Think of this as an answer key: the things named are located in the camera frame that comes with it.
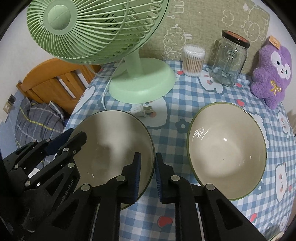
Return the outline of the purple plush bunny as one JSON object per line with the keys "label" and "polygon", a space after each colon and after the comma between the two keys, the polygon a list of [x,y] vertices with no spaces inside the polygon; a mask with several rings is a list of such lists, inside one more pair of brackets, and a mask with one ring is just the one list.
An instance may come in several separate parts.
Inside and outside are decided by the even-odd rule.
{"label": "purple plush bunny", "polygon": [[266,39],[258,53],[258,65],[252,73],[251,92],[272,110],[285,98],[292,80],[292,56],[274,36]]}

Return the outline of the grey plaid pillow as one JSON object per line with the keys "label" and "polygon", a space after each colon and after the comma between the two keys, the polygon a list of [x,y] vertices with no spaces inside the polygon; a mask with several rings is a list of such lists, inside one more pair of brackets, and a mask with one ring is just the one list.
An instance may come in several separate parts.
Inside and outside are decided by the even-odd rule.
{"label": "grey plaid pillow", "polygon": [[32,141],[53,140],[64,132],[64,120],[63,109],[54,102],[37,103],[25,97],[16,118],[16,146],[21,148]]}

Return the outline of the white fan power plug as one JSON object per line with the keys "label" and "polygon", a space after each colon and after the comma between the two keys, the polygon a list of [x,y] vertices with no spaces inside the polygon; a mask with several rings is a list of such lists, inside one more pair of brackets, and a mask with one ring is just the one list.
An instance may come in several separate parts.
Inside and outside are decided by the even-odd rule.
{"label": "white fan power plug", "polygon": [[144,118],[153,112],[154,110],[150,105],[144,106],[143,104],[133,104],[130,111],[128,111],[128,113],[132,114],[133,116]]}

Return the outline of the cotton swab container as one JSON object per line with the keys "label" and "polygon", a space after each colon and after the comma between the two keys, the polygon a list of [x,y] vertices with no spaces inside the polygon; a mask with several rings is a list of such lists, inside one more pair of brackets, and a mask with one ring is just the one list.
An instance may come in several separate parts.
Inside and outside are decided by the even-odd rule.
{"label": "cotton swab container", "polygon": [[184,45],[181,55],[183,73],[190,77],[200,76],[204,65],[205,55],[205,50],[198,45]]}

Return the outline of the wooden bed headboard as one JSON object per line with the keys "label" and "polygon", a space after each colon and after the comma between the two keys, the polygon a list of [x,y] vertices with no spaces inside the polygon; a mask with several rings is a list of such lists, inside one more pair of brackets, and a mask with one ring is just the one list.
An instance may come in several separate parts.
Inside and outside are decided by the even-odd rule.
{"label": "wooden bed headboard", "polygon": [[78,74],[81,73],[86,83],[90,84],[95,77],[94,73],[100,69],[99,65],[88,68],[53,58],[33,68],[16,87],[29,99],[38,103],[53,101],[71,114],[86,90]]}

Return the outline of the green cartoon board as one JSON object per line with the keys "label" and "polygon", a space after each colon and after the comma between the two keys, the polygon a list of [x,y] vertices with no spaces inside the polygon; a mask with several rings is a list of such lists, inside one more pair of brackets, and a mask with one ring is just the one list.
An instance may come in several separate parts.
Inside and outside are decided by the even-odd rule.
{"label": "green cartoon board", "polygon": [[205,49],[205,63],[213,65],[222,30],[229,30],[250,42],[242,73],[251,74],[266,40],[269,20],[269,13],[253,1],[170,1],[161,24],[139,54],[178,61],[184,45],[195,44]]}

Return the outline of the green desk fan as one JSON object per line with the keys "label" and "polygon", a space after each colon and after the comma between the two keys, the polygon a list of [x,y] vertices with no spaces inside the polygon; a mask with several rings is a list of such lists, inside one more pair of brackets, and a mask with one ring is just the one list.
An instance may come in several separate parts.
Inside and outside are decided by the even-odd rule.
{"label": "green desk fan", "polygon": [[82,65],[119,61],[109,93],[117,101],[140,104],[165,96],[176,82],[167,63],[138,53],[168,6],[165,0],[35,0],[27,9],[27,27],[58,59]]}

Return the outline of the wall power outlet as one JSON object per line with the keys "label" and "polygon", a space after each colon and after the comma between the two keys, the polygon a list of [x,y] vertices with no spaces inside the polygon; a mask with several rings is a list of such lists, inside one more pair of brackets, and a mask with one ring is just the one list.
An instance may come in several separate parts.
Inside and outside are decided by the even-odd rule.
{"label": "wall power outlet", "polygon": [[11,108],[13,107],[13,104],[15,103],[15,101],[16,101],[16,98],[11,94],[3,108],[3,111],[6,114],[10,113]]}

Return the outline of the ceramic bowl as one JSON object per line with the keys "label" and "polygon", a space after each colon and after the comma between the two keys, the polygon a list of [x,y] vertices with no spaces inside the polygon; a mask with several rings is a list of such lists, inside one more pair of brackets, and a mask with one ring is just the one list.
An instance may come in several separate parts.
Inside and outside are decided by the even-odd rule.
{"label": "ceramic bowl", "polygon": [[106,110],[91,115],[74,128],[71,137],[85,132],[86,143],[74,156],[83,184],[99,186],[121,174],[124,166],[141,154],[138,196],[147,189],[154,172],[155,150],[151,135],[135,116],[119,110]]}
{"label": "ceramic bowl", "polygon": [[187,155],[198,182],[213,184],[230,200],[255,189],[267,161],[257,121],[227,102],[208,104],[194,116],[187,134]]}

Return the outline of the glass jar black lid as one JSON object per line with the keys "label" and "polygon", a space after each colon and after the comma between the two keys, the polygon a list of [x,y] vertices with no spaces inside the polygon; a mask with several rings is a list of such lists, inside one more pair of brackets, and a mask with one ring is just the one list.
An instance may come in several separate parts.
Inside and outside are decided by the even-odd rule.
{"label": "glass jar black lid", "polygon": [[221,35],[210,76],[216,82],[232,87],[247,59],[250,42],[229,30],[222,30]]}

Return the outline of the blue checkered tablecloth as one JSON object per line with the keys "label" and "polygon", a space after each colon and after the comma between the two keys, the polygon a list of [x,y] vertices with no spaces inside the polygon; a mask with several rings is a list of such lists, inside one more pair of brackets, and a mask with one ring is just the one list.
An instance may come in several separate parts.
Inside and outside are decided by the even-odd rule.
{"label": "blue checkered tablecloth", "polygon": [[[160,100],[145,103],[154,113],[139,118],[151,133],[156,152],[163,155],[164,162],[173,166],[175,173],[191,183],[194,177],[186,151],[186,137],[190,122],[199,109],[212,102],[230,102],[243,108],[265,128],[267,167],[253,192],[232,203],[266,237],[282,235],[293,218],[295,199],[295,137],[283,104],[270,110],[266,104],[250,92],[249,76],[241,74],[234,87],[214,84],[206,87],[205,80],[187,77],[181,71],[179,61],[167,61],[174,70],[177,81],[174,88]],[[66,129],[75,128],[88,116],[104,110],[101,96],[107,79],[95,76],[71,115]],[[287,177],[283,198],[276,193],[276,176]],[[120,218],[120,240],[175,240],[174,205],[159,202],[155,177],[136,204],[123,210]]]}

